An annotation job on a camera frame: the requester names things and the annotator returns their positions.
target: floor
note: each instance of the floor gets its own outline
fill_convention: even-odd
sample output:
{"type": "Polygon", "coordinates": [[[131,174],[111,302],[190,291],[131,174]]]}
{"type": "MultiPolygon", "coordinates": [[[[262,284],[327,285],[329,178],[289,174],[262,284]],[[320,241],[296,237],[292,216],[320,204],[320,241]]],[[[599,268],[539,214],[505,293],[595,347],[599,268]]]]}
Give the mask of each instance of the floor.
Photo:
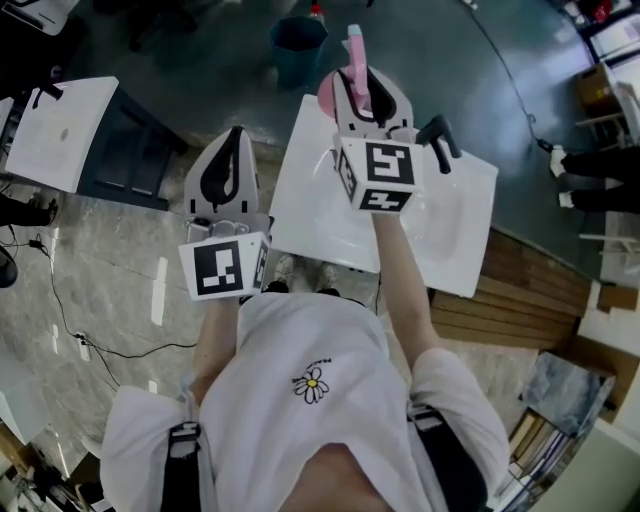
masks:
{"type": "MultiPolygon", "coordinates": [[[[196,152],[172,165],[165,189],[179,197],[181,177],[196,152]]],[[[267,210],[278,165],[259,162],[261,208],[267,210]]],[[[26,201],[32,187],[12,186],[13,197],[26,201]]],[[[51,192],[45,192],[46,199],[51,192]]],[[[81,359],[77,341],[65,331],[82,331],[95,344],[124,354],[140,354],[166,343],[194,343],[203,319],[203,304],[190,300],[177,247],[186,236],[180,204],[172,212],[55,194],[62,209],[50,228],[16,227],[19,243],[38,235],[52,255],[52,263],[29,247],[20,247],[16,284],[2,291],[0,343],[42,380],[42,392],[51,414],[50,426],[36,438],[52,464],[71,472],[86,453],[83,436],[101,439],[116,392],[116,384],[147,389],[153,381],[158,393],[176,397],[181,377],[190,368],[192,349],[167,348],[144,359],[126,360],[105,355],[113,373],[92,352],[81,359]],[[64,307],[64,317],[52,288],[64,307]]],[[[9,242],[7,228],[0,240],[9,242]]],[[[267,272],[277,254],[271,254],[267,272]]],[[[314,263],[299,270],[294,290],[309,290],[314,263]]],[[[338,288],[344,296],[373,307],[377,278],[339,269],[338,288]]],[[[395,340],[384,301],[379,316],[389,337],[392,360],[407,381],[410,374],[395,340]]],[[[519,348],[446,342],[469,365],[506,428],[515,427],[523,408],[517,400],[537,351],[519,348]]]]}
{"type": "MultiPolygon", "coordinates": [[[[479,0],[477,17],[504,55],[536,136],[566,147],[592,146],[575,128],[583,114],[572,77],[591,64],[570,22],[547,0],[479,0]]],[[[138,54],[127,48],[127,18],[96,14],[91,0],[75,13],[89,27],[66,77],[115,75],[124,89],[163,122],[190,134],[244,125],[255,140],[286,146],[303,94],[344,65],[340,41],[359,23],[370,64],[388,74],[413,102],[416,125],[443,113],[459,145],[500,169],[493,222],[589,277],[600,270],[599,244],[580,241],[588,219],[560,209],[548,155],[533,144],[527,119],[500,60],[460,0],[325,0],[329,38],[318,76],[307,86],[277,86],[268,31],[280,18],[306,14],[294,0],[187,0],[199,29],[160,31],[138,54]]]]}

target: pink object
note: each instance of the pink object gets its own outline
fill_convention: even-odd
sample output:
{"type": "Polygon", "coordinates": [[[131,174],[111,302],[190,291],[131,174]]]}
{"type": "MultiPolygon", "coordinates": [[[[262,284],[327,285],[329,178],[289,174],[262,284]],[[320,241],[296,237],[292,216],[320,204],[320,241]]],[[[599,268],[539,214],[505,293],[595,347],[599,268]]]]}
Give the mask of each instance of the pink object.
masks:
{"type": "MultiPolygon", "coordinates": [[[[349,25],[349,65],[341,68],[351,83],[351,93],[358,109],[364,108],[369,101],[367,87],[367,56],[364,51],[364,38],[358,25],[349,25]]],[[[318,89],[318,104],[320,109],[329,117],[334,117],[333,104],[333,75],[329,73],[318,89]]]]}

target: blue trash bin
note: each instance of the blue trash bin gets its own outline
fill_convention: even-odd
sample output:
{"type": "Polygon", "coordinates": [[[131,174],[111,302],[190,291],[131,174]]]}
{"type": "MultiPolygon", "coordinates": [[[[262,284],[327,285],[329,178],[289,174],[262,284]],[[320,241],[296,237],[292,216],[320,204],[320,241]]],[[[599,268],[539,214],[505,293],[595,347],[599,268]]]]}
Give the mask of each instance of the blue trash bin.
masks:
{"type": "Polygon", "coordinates": [[[280,85],[292,89],[313,78],[327,40],[324,25],[313,18],[296,16],[280,20],[270,35],[280,85]]]}

